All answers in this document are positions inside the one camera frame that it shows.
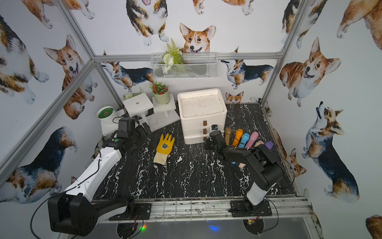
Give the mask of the orange microphone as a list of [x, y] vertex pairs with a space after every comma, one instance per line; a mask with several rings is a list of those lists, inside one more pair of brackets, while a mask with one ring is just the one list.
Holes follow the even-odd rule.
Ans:
[[235, 137], [234, 137], [234, 140], [233, 140], [233, 143], [232, 145], [235, 146], [235, 147], [238, 147], [238, 145], [240, 144], [240, 140], [243, 136], [244, 132], [242, 129], [238, 129], [235, 133]]

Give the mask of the purple microphone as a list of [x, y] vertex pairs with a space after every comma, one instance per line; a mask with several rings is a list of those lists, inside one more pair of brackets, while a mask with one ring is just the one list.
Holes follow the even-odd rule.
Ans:
[[274, 147], [274, 143], [272, 141], [267, 141], [265, 143], [265, 146], [267, 147], [268, 150], [271, 150]]

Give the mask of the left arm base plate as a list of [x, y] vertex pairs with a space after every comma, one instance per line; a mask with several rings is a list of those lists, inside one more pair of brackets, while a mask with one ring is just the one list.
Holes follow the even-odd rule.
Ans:
[[122, 214], [110, 217], [110, 221], [133, 221], [137, 216], [141, 216], [143, 220], [149, 220], [151, 214], [152, 204], [138, 203], [135, 204], [134, 209], [127, 208]]

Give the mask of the white drawer cabinet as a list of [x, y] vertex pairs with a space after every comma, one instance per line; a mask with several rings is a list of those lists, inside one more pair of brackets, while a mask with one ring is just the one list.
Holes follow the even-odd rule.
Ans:
[[186, 145], [205, 142], [213, 124], [224, 132], [227, 108], [218, 88], [179, 93], [178, 104]]

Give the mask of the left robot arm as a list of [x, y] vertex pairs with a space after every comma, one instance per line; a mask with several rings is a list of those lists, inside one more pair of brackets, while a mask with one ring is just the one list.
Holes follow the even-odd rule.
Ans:
[[75, 236], [87, 236], [95, 226], [113, 216], [136, 216], [134, 199], [120, 195], [92, 203], [94, 195], [111, 169], [120, 162], [123, 154], [132, 153], [151, 134], [147, 123], [136, 118], [121, 118], [118, 130], [102, 145], [98, 155], [82, 175], [64, 192], [48, 199], [51, 230]]

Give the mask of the blue microphone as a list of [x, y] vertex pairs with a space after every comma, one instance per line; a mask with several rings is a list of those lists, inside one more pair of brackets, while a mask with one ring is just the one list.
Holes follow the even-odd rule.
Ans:
[[250, 135], [248, 133], [244, 133], [237, 148], [244, 148], [247, 141], [249, 140], [249, 137]]

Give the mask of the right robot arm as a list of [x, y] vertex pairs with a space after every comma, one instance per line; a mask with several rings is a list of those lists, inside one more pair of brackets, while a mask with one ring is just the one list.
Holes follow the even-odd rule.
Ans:
[[228, 146], [221, 131], [215, 130], [205, 142], [205, 148], [228, 163], [236, 162], [245, 164], [253, 184], [246, 194], [246, 199], [251, 205], [262, 203], [270, 189], [280, 182], [285, 171], [280, 156], [260, 144], [252, 148], [238, 148]]

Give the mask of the gold microphone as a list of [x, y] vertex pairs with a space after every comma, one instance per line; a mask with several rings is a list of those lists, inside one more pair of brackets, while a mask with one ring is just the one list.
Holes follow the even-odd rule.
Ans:
[[227, 146], [230, 146], [231, 134], [232, 134], [232, 129], [229, 127], [226, 127], [224, 130], [224, 140]]

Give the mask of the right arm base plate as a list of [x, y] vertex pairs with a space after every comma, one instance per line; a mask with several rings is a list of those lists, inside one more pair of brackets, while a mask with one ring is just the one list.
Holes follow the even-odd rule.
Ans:
[[247, 200], [231, 201], [228, 210], [232, 217], [258, 217], [271, 216], [272, 210], [268, 201], [264, 200], [260, 204], [254, 206]]

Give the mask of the pink microphone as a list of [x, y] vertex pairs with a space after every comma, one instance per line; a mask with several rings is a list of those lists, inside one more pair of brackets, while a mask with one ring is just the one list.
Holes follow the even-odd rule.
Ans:
[[251, 148], [256, 140], [258, 139], [259, 134], [257, 132], [251, 133], [249, 140], [247, 141], [245, 148]]

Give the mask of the beige microphone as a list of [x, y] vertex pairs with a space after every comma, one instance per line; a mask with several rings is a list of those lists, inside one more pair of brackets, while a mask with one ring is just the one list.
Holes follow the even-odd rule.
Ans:
[[[259, 145], [261, 145], [261, 144], [265, 144], [265, 143], [264, 143], [263, 141], [260, 140], [260, 141], [257, 141], [253, 146], [254, 146], [254, 147], [257, 147], [257, 146], [259, 146]], [[240, 168], [240, 169], [243, 169], [245, 166], [246, 166], [246, 164], [244, 164], [244, 163], [240, 163], [240, 164], [239, 164], [239, 168]]]

